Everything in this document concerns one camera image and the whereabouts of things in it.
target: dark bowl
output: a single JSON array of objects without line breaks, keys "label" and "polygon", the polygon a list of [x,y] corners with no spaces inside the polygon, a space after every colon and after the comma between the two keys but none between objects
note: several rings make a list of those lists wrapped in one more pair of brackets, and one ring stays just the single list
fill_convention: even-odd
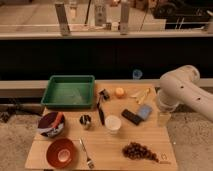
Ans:
[{"label": "dark bowl", "polygon": [[60,121],[58,122],[55,128],[51,127],[57,115],[58,115],[58,112],[50,112],[41,118],[37,128],[37,131],[39,132],[39,134],[45,137],[52,138],[58,135],[64,129],[64,125],[65,125],[64,115],[62,115]]},{"label": "dark bowl", "polygon": [[57,169],[69,165],[75,156],[75,146],[67,138],[54,141],[48,148],[46,158],[48,163]]}]

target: wooden table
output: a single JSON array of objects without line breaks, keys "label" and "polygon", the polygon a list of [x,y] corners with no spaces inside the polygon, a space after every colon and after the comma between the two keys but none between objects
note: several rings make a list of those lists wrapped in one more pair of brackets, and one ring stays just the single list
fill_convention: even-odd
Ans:
[{"label": "wooden table", "polygon": [[[126,91],[126,98],[117,99],[114,95],[116,87],[123,87]],[[64,111],[66,124],[63,132],[54,139],[48,139],[36,133],[30,149],[25,167],[27,169],[54,169],[46,160],[48,146],[57,138],[67,137],[73,140],[77,156],[75,161],[67,167],[67,170],[88,170],[86,155],[80,147],[79,138],[84,140],[89,156],[95,164],[94,170],[177,170],[177,164],[171,146],[166,127],[157,126],[158,109],[155,105],[156,92],[151,84],[140,83],[96,83],[95,99],[103,89],[110,93],[110,101],[103,103],[102,108],[107,115],[117,115],[122,121],[122,127],[117,135],[111,135],[101,125],[98,111],[94,110],[70,110]],[[121,116],[121,112],[127,108],[136,113],[139,105],[130,95],[137,91],[151,88],[146,102],[151,105],[153,111],[146,122],[135,126]],[[79,123],[82,114],[89,114],[92,117],[92,127],[84,130]],[[160,163],[150,160],[131,160],[122,154],[122,148],[130,142],[138,142],[146,145],[151,151],[157,154]]]}]

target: metal fork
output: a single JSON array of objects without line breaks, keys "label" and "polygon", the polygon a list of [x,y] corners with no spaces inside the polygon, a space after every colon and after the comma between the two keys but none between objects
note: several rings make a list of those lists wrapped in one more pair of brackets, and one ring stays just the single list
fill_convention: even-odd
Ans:
[{"label": "metal fork", "polygon": [[86,150],[86,148],[84,146],[84,143],[83,143],[82,139],[80,139],[80,144],[81,144],[82,149],[86,153],[86,156],[87,156],[87,165],[89,166],[90,169],[93,169],[94,168],[94,163],[93,163],[92,159],[88,156],[87,150]]}]

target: white cup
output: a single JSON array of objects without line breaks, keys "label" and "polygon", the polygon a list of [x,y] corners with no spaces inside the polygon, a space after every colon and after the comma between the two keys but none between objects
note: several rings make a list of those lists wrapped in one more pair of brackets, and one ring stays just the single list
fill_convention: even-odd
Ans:
[{"label": "white cup", "polygon": [[121,120],[115,115],[109,115],[105,119],[105,126],[110,134],[117,134],[121,128]]}]

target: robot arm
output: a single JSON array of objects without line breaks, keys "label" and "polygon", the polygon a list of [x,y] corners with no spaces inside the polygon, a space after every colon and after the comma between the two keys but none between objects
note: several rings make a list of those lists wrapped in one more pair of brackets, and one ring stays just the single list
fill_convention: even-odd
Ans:
[{"label": "robot arm", "polygon": [[157,106],[163,112],[172,112],[184,103],[213,121],[213,95],[196,85],[199,71],[191,65],[165,73],[160,78]]}]

